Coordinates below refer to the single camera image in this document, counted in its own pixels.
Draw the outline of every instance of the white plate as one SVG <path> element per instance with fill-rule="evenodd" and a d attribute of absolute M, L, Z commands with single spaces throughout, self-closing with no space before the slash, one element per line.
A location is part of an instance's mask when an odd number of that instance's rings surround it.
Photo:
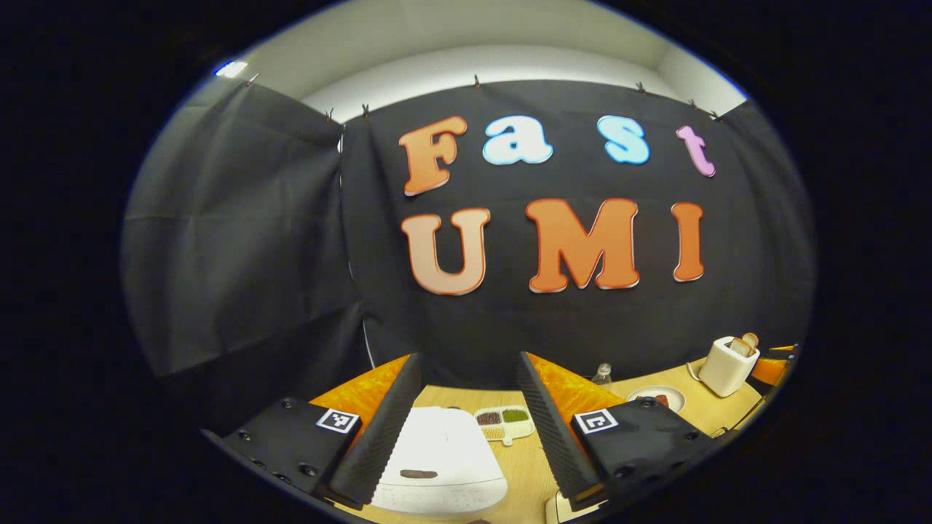
<path fill-rule="evenodd" d="M 683 396 L 683 393 L 680 393 L 679 390 L 675 390 L 670 386 L 648 386 L 646 388 L 641 388 L 634 393 L 628 395 L 628 402 L 635 400 L 639 396 L 657 396 L 658 394 L 666 395 L 666 402 L 670 405 L 670 410 L 674 413 L 679 413 L 683 406 L 686 406 L 686 397 Z"/>

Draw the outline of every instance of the wooden table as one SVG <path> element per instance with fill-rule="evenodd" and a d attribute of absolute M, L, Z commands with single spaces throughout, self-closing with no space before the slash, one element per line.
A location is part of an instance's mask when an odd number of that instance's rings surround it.
<path fill-rule="evenodd" d="M 698 374 L 705 361 L 706 359 L 701 359 L 693 362 L 693 371 Z M 656 385 L 680 390 L 686 397 L 686 404 L 679 415 L 706 434 L 720 432 L 722 427 L 731 428 L 761 399 L 757 391 L 747 383 L 727 398 L 719 398 L 702 382 L 694 380 L 685 365 L 644 377 L 615 381 L 611 384 L 611 390 L 622 398 L 627 398 L 639 388 Z M 483 407 L 509 405 L 527 406 L 524 395 L 519 391 L 466 390 L 439 386 L 425 387 L 414 403 L 414 407 L 459 407 L 471 413 Z M 554 497 L 557 487 L 543 454 L 541 438 L 537 431 L 531 436 L 515 439 L 508 448 L 497 441 L 488 444 L 492 447 L 501 471 L 508 481 L 508 494 L 492 513 L 483 516 L 482 519 L 492 524 L 544 524 L 544 504 Z M 371 505 L 364 506 L 362 511 L 355 511 L 340 504 L 336 507 L 380 524 L 430 522 Z M 446 522 L 465 524 L 473 520 L 474 518 Z"/>

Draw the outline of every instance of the light blue letter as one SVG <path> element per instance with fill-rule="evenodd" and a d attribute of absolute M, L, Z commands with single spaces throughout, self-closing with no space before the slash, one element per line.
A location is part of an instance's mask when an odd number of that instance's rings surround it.
<path fill-rule="evenodd" d="M 523 160 L 540 164 L 554 154 L 554 148 L 543 139 L 543 126 L 536 118 L 513 116 L 495 120 L 486 127 L 491 136 L 482 148 L 489 163 L 506 166 Z"/>
<path fill-rule="evenodd" d="M 600 118 L 596 127 L 609 139 L 605 150 L 616 162 L 643 164 L 651 157 L 651 149 L 642 138 L 644 130 L 633 119 L 608 115 Z"/>

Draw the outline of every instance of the orange letter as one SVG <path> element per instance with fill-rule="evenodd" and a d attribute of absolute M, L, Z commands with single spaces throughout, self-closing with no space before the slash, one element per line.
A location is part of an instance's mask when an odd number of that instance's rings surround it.
<path fill-rule="evenodd" d="M 421 287 L 436 295 L 466 295 L 479 287 L 486 277 L 486 240 L 482 226 L 488 224 L 492 214 L 488 209 L 462 209 L 450 217 L 459 228 L 463 242 L 463 271 L 450 274 L 437 263 L 437 244 L 433 234 L 440 228 L 436 214 L 418 214 L 402 222 L 402 231 L 408 237 L 411 271 Z"/>
<path fill-rule="evenodd" d="M 677 282 L 694 281 L 702 276 L 705 268 L 699 258 L 699 219 L 702 208 L 689 202 L 673 204 L 670 213 L 679 224 L 679 264 L 673 271 Z"/>
<path fill-rule="evenodd" d="M 403 145 L 408 155 L 408 181 L 404 184 L 404 193 L 413 197 L 418 193 L 430 191 L 446 184 L 450 172 L 437 166 L 437 159 L 443 159 L 450 165 L 457 157 L 455 134 L 466 132 L 466 120 L 450 117 L 402 135 L 398 145 Z"/>
<path fill-rule="evenodd" d="M 537 275 L 530 280 L 534 293 L 556 293 L 567 288 L 569 280 L 560 273 L 560 256 L 576 285 L 583 289 L 596 272 L 598 259 L 605 254 L 596 284 L 602 289 L 634 287 L 640 282 L 635 270 L 632 240 L 637 204 L 631 200 L 608 199 L 598 209 L 596 222 L 587 234 L 579 218 L 565 200 L 535 200 L 528 205 L 528 217 L 537 222 Z"/>

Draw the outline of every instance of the glass bottle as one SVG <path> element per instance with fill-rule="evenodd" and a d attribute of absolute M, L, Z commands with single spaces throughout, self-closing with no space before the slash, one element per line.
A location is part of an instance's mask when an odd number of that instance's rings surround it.
<path fill-rule="evenodd" d="M 592 382 L 607 391 L 611 391 L 611 364 L 599 364 L 596 375 L 592 377 Z"/>

